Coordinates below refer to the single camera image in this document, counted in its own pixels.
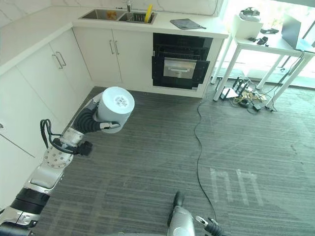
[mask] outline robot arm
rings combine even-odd
[[[120,122],[107,122],[97,117],[97,108],[101,99],[102,93],[91,99],[79,112],[72,125],[54,140],[51,139],[51,136],[56,134],[51,133],[50,121],[41,121],[41,133],[47,150],[42,163],[25,182],[13,203],[0,211],[0,236],[33,235],[30,228],[36,226],[41,211],[62,179],[64,169],[71,163],[73,156],[90,154],[92,144],[86,141],[81,143],[84,134],[99,130],[112,130],[113,132],[116,132],[115,129],[120,130],[123,125]],[[45,126],[49,134],[50,146],[46,139]]]

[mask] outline oven door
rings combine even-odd
[[[192,79],[196,60],[164,58],[163,76]]]
[[[179,89],[196,89],[202,84],[209,61],[152,57],[154,86]]]

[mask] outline window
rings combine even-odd
[[[283,15],[286,13],[293,16],[302,23],[300,37],[303,37],[305,32],[315,20],[315,8],[308,6],[273,0],[228,0],[227,8],[223,17],[223,21],[226,24],[228,30],[234,15],[239,14],[241,10],[247,7],[257,8],[260,11],[261,22],[264,23],[264,27],[276,28],[280,31],[280,33],[283,24]],[[225,62],[227,63],[224,63],[223,67],[227,66],[230,62],[233,56],[234,49],[235,47],[232,44],[225,58]],[[243,50],[237,59],[235,67],[238,69],[242,69],[243,71],[244,68],[246,68],[247,70],[251,68],[253,70],[256,69],[257,71],[267,71],[274,64],[277,58],[278,55],[274,54]],[[291,60],[285,65],[285,67],[289,68],[292,62],[295,61],[295,59],[296,58],[291,58]],[[306,73],[308,77],[315,78],[314,60],[312,60],[305,67],[303,73]]]

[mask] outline white box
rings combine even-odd
[[[256,38],[263,23],[254,21],[245,21],[238,15],[234,15],[231,33],[236,38]]]

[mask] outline faucet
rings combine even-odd
[[[131,0],[127,0],[127,11],[131,12]]]

